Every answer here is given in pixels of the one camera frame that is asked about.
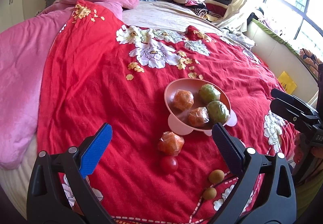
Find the green fruit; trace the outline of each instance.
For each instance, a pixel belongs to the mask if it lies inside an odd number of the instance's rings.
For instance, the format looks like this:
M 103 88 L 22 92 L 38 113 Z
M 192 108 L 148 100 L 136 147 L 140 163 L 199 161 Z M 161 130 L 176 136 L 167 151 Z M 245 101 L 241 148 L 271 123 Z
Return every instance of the green fruit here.
M 201 87 L 199 95 L 204 103 L 208 104 L 212 101 L 219 101 L 221 93 L 213 85 L 205 84 Z
M 222 123 L 224 124 L 230 117 L 229 110 L 220 101 L 212 101 L 207 106 L 207 111 L 209 112 L 209 117 L 213 124 Z

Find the cabinet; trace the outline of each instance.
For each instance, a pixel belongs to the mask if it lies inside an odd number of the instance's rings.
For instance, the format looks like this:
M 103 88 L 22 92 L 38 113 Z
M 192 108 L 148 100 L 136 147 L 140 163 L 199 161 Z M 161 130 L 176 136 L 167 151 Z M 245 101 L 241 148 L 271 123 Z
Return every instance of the cabinet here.
M 22 21 L 22 0 L 0 0 L 0 33 Z

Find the screw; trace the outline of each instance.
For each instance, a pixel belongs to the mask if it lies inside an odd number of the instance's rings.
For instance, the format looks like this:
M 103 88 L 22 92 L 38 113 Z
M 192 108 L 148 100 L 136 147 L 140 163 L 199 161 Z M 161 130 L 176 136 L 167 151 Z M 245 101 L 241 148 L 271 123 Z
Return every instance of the screw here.
M 256 150 L 254 148 L 247 148 L 247 152 L 251 155 L 256 154 Z
M 278 156 L 279 158 L 285 158 L 285 155 L 284 155 L 283 153 L 281 153 L 281 152 L 278 152 L 278 153 L 277 153 L 277 156 Z
M 39 157 L 44 157 L 46 155 L 46 151 L 40 151 L 38 154 Z
M 77 151 L 77 147 L 70 147 L 68 149 L 68 152 L 71 153 L 71 154 L 75 153 L 76 151 Z

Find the cherry tomato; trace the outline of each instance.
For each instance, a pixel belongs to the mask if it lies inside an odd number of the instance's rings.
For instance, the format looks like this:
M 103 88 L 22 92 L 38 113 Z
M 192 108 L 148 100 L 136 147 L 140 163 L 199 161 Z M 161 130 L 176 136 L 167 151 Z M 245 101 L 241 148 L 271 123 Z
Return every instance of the cherry tomato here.
M 165 156 L 160 160 L 160 166 L 167 174 L 172 174 L 178 169 L 177 159 L 173 156 Z

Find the curtain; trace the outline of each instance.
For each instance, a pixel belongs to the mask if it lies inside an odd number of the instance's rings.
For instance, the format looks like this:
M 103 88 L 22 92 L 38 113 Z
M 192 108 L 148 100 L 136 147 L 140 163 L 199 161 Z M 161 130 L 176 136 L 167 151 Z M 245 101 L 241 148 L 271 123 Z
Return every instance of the curtain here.
M 224 17 L 212 23 L 218 28 L 233 27 L 245 32 L 247 31 L 247 18 L 254 7 L 253 0 L 232 0 Z

